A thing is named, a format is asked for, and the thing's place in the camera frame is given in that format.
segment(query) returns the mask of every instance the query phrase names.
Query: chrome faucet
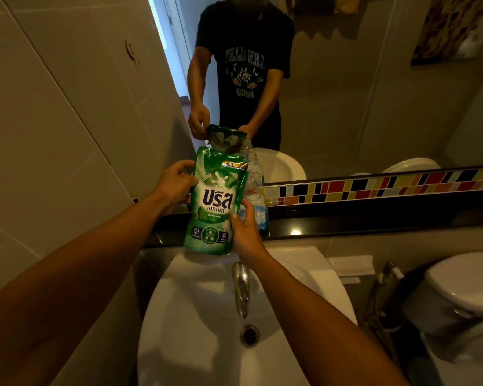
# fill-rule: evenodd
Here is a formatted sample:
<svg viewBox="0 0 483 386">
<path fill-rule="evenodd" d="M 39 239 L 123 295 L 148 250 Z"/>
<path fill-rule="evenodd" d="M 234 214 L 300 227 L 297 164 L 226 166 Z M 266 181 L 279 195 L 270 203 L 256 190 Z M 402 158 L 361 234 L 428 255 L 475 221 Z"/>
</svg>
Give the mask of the chrome faucet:
<svg viewBox="0 0 483 386">
<path fill-rule="evenodd" d="M 234 300 L 239 316 L 244 320 L 249 315 L 250 304 L 250 269 L 241 262 L 236 262 L 232 269 Z"/>
</svg>

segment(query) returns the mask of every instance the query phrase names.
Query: mirror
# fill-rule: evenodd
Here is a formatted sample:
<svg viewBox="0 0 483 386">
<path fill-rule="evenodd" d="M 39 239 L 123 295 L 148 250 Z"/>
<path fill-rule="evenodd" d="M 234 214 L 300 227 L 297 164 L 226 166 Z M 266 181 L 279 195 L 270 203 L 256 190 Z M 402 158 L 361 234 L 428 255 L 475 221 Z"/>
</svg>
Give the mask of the mirror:
<svg viewBox="0 0 483 386">
<path fill-rule="evenodd" d="M 190 123 L 251 134 L 267 183 L 483 165 L 483 0 L 166 2 Z"/>
</svg>

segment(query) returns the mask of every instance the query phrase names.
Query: colorful mosaic tile strip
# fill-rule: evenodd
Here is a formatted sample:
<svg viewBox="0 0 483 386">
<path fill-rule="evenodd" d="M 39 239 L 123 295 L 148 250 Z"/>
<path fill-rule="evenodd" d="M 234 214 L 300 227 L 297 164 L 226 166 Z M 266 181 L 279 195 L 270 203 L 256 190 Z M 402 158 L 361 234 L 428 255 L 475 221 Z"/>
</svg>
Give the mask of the colorful mosaic tile strip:
<svg viewBox="0 0 483 386">
<path fill-rule="evenodd" d="M 483 190 L 483 168 L 268 186 L 261 190 L 269 207 L 476 191 Z"/>
</svg>

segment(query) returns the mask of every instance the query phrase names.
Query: detergent pouch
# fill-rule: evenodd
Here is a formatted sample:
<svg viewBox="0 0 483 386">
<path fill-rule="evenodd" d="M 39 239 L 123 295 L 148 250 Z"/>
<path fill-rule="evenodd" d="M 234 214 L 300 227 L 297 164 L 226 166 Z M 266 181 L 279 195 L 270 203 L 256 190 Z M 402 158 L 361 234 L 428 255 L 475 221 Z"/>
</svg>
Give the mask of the detergent pouch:
<svg viewBox="0 0 483 386">
<path fill-rule="evenodd" d="M 231 214 L 238 214 L 247 181 L 248 164 L 240 155 L 199 148 L 192 191 L 192 219 L 184 247 L 210 255 L 231 252 Z"/>
<path fill-rule="evenodd" d="M 247 134 L 243 131 L 210 124 L 206 126 L 210 135 L 210 145 L 213 149 L 223 153 L 239 153 Z"/>
</svg>

